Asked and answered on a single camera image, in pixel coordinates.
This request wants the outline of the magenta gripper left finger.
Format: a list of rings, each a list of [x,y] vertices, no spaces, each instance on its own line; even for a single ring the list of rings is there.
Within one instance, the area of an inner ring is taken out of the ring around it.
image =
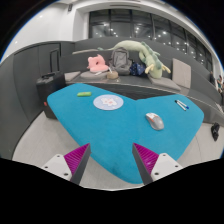
[[[79,185],[90,154],[90,144],[87,143],[66,155],[56,154],[42,166],[42,169]]]

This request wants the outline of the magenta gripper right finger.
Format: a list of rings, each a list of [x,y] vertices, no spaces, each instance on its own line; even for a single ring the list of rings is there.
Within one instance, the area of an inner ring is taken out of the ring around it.
[[[132,153],[144,185],[182,169],[167,153],[157,154],[137,143],[133,144]]]

